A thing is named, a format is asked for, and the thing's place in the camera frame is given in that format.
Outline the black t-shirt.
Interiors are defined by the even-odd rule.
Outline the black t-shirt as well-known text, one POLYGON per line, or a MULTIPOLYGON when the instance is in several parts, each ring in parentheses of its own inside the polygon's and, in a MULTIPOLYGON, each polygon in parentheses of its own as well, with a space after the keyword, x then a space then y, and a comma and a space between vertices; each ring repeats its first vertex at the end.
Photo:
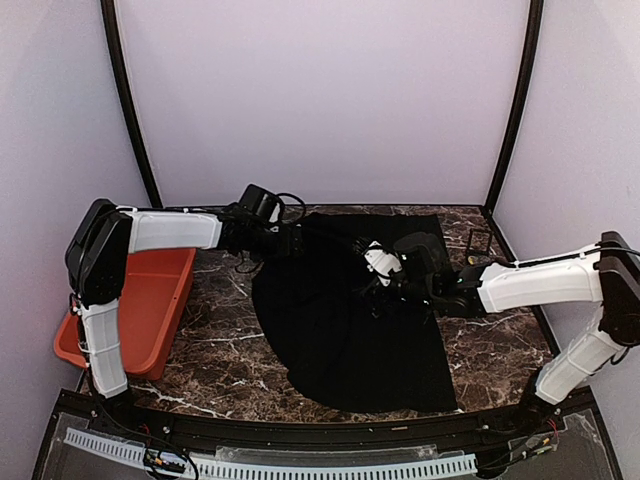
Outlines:
POLYGON ((352 413, 456 410, 434 314, 403 301, 391 316, 372 316, 362 289, 374 277, 352 248, 358 237, 385 247, 414 232, 441 239, 438 218, 313 213, 301 226, 303 255, 268 260, 252 280, 256 317, 291 385, 352 413))

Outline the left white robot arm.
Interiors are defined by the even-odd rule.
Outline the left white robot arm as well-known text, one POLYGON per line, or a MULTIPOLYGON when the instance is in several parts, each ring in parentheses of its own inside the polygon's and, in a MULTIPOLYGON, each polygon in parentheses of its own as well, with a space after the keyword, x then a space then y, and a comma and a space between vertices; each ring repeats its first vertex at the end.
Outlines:
POLYGON ((91 204, 65 253, 69 310, 81 324, 93 392, 109 399, 101 417, 117 434, 141 427, 140 412, 116 397, 128 389, 118 320, 129 257, 192 248, 247 253, 256 261, 297 256, 301 226, 285 221, 284 211, 281 196, 254 184, 224 207, 138 208, 104 198, 91 204))

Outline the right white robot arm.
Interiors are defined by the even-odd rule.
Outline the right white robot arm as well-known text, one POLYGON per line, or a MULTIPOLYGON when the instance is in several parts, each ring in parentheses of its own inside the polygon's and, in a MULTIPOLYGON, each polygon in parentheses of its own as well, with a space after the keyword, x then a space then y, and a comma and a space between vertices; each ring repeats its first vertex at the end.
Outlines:
POLYGON ((616 354, 639 344, 639 254, 615 231, 581 249, 525 262, 452 268, 439 240, 415 232, 392 247, 361 239, 355 251, 380 286, 403 301, 447 317, 479 318, 536 305, 592 302, 598 309, 569 347, 533 377, 531 396, 510 413, 521 434, 534 432, 581 382, 616 354))

